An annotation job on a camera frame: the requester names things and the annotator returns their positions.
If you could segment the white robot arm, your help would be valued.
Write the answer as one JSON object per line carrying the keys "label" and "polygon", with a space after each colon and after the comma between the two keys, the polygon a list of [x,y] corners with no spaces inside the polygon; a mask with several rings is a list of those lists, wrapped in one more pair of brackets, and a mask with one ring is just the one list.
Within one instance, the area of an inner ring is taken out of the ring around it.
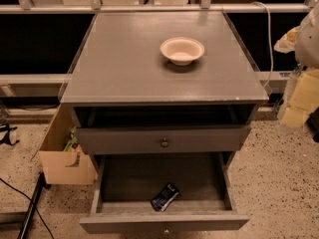
{"label": "white robot arm", "polygon": [[280,123],[288,128],[302,127],[319,108],[319,5],[298,27],[288,31],[274,45],[279,53],[295,53],[295,59],[307,70],[291,76],[284,93],[285,107],[280,109]]}

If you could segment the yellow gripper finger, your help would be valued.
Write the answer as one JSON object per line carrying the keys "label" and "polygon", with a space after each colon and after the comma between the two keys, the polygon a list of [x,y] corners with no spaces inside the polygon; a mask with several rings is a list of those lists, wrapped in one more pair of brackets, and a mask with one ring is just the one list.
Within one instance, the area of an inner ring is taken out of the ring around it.
{"label": "yellow gripper finger", "polygon": [[290,53],[295,50],[295,43],[300,27],[294,27],[284,34],[274,45],[274,50],[279,53]]}
{"label": "yellow gripper finger", "polygon": [[296,79],[281,123],[288,128],[302,127],[319,108],[319,70],[310,69]]}

